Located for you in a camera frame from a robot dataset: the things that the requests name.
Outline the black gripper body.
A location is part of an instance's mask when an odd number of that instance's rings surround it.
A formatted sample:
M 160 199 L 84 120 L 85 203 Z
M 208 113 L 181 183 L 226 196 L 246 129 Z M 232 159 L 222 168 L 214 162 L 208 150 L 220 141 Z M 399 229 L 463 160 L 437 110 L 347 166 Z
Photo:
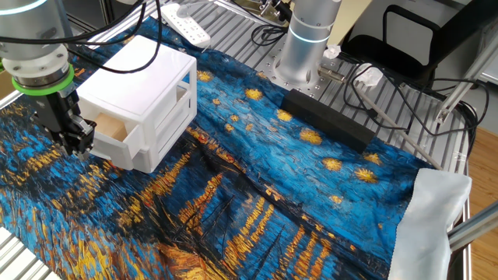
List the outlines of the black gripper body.
M 79 135 L 81 128 L 70 117 L 80 114 L 78 102 L 76 90 L 66 97 L 61 97 L 59 93 L 35 96 L 33 98 L 33 105 L 36 107 L 35 120 L 48 130 L 51 137 L 58 137 L 60 133 Z

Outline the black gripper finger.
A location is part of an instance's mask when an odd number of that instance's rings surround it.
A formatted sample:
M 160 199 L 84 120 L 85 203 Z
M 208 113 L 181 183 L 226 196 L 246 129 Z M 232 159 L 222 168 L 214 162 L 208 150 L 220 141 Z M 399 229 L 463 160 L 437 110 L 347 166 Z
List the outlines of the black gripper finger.
M 75 135 L 71 132 L 61 131 L 58 133 L 58 137 L 60 139 L 61 145 L 64 147 L 65 152 L 68 155 L 80 156 L 80 147 L 79 144 L 81 140 L 78 135 Z
M 83 119 L 79 115 L 72 115 L 72 123 L 75 125 L 77 132 L 77 145 L 75 146 L 76 156 L 89 156 L 93 149 L 93 140 L 96 123 Z

